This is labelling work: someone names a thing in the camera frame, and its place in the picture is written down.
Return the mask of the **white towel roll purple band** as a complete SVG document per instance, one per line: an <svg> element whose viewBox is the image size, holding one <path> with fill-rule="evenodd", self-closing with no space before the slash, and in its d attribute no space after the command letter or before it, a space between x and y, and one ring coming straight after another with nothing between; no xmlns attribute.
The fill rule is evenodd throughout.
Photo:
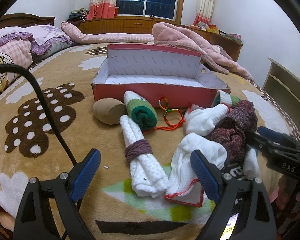
<svg viewBox="0 0 300 240"><path fill-rule="evenodd" d="M130 166L132 189L139 197L159 197L170 187L167 174L153 155L138 124L123 115L120 117L120 126L126 146L125 158Z"/></svg>

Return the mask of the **purple ruffled pillow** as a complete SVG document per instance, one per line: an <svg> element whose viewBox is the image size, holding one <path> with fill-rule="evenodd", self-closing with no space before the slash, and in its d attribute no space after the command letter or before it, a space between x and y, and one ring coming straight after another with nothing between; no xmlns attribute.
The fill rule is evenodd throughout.
<svg viewBox="0 0 300 240"><path fill-rule="evenodd" d="M31 53L36 55L43 55L56 41L71 46L75 44L62 29L49 24L26 28L4 27L0 29L0 47L15 38L28 39L31 43Z"/></svg>

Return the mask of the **green white sock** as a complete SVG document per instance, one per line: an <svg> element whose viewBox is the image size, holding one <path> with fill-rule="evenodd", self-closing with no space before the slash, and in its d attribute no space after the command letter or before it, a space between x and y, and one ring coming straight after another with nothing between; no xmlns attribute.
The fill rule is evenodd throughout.
<svg viewBox="0 0 300 240"><path fill-rule="evenodd" d="M220 103L223 103L230 108L234 108L239 102L240 98L237 96L231 95L222 90L218 90L211 106L214 107Z"/></svg>
<svg viewBox="0 0 300 240"><path fill-rule="evenodd" d="M156 127L158 115L154 107L142 96L126 91L123 96L128 116L140 127L142 131L149 131Z"/></svg>

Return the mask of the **items on cabinet corner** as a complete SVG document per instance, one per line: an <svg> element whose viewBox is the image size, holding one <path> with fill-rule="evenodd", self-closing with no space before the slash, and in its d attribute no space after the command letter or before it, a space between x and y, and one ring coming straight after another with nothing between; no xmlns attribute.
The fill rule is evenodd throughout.
<svg viewBox="0 0 300 240"><path fill-rule="evenodd" d="M230 38L232 40L242 42L241 35L223 32L223 31L219 30L217 28L217 26L214 24L206 24L204 22L199 22L197 25L192 24L191 27L197 28L197 29L200 29L203 31L208 31L210 33L219 34L219 35L225 36L227 38Z"/></svg>

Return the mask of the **red cardboard shoe box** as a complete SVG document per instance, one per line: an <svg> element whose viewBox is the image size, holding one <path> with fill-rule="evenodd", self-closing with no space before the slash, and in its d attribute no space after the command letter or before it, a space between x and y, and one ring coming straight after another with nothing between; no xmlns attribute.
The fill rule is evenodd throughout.
<svg viewBox="0 0 300 240"><path fill-rule="evenodd" d="M210 107L219 90L230 87L201 63L198 52L150 44L110 44L91 86L95 101L123 100L133 91L158 107L166 98L170 107L189 104Z"/></svg>

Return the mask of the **wooden headboard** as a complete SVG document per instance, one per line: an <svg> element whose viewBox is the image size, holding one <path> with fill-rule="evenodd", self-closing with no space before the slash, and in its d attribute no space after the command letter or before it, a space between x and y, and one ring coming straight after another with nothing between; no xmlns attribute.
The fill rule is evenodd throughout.
<svg viewBox="0 0 300 240"><path fill-rule="evenodd" d="M0 19L0 29L5 27L30 27L33 25L54 25L55 17L40 17L32 14L6 14Z"/></svg>

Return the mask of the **white sock bundle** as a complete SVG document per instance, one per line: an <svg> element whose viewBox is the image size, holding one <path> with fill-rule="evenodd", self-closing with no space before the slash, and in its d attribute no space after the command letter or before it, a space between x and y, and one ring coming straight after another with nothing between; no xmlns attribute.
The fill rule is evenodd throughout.
<svg viewBox="0 0 300 240"><path fill-rule="evenodd" d="M198 108L188 111L185 115L185 133L195 133L205 137L223 121L229 112L230 108L223 103L210 108Z"/></svg>

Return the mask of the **long pink bolster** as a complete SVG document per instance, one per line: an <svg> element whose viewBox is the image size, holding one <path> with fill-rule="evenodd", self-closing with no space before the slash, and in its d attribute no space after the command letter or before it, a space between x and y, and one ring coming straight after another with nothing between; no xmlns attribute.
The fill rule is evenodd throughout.
<svg viewBox="0 0 300 240"><path fill-rule="evenodd" d="M94 43L148 43L154 42L152 34L127 34L127 33L105 33L105 34L84 34L72 23L63 21L61 29L74 42L79 44Z"/></svg>

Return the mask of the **pink quilted blanket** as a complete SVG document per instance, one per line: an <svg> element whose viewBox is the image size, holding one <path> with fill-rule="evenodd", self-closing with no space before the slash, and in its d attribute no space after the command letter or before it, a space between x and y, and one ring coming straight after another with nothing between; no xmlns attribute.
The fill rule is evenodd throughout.
<svg viewBox="0 0 300 240"><path fill-rule="evenodd" d="M225 50L220 46L212 45L205 38L190 29L159 22L153 25L152 34L155 45L198 52L201 54L203 62L212 70L222 74L235 73L253 81L249 71L234 61Z"/></svg>

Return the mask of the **clothes pile on cabinet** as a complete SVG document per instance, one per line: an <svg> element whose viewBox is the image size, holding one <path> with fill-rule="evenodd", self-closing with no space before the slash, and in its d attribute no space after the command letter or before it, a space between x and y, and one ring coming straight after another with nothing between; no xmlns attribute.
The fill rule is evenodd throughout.
<svg viewBox="0 0 300 240"><path fill-rule="evenodd" d="M73 10L69 14L68 21L71 21L71 22L86 21L88 18L88 12L89 11L84 8L81 8L79 10Z"/></svg>

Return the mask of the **beige shelf unit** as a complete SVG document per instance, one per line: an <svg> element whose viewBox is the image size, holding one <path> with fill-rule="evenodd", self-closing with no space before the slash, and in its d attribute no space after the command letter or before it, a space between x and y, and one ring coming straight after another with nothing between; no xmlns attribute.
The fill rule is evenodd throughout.
<svg viewBox="0 0 300 240"><path fill-rule="evenodd" d="M262 89L266 90L270 84L270 79L273 79L300 104L300 79L274 59L269 57L268 60L270 61L270 68Z"/></svg>

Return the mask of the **tan rolled sock ball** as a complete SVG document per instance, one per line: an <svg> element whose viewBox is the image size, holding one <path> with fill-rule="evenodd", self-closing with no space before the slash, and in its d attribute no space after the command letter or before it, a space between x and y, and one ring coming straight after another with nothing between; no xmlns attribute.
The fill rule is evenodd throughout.
<svg viewBox="0 0 300 240"><path fill-rule="evenodd" d="M120 117L127 115L127 109L125 104L117 99L104 98L93 104L93 115L104 124L117 125L120 123Z"/></svg>

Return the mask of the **white glove red trim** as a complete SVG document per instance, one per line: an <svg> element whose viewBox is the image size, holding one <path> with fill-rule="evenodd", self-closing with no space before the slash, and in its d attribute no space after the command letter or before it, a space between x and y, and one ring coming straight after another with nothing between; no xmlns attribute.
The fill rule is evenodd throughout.
<svg viewBox="0 0 300 240"><path fill-rule="evenodd" d="M170 188L165 193L166 200L194 207L202 206L204 191L190 160L191 153L195 150L199 150L208 162L216 165L219 170L224 167L228 157L226 149L221 144L207 140L196 133L186 135L172 157Z"/></svg>

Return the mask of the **right floral curtain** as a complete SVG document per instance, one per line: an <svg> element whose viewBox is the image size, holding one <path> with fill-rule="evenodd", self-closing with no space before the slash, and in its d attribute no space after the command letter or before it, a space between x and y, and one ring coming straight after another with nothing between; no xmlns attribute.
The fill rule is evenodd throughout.
<svg viewBox="0 0 300 240"><path fill-rule="evenodd" d="M215 0L197 0L194 25L199 22L209 24L213 15Z"/></svg>

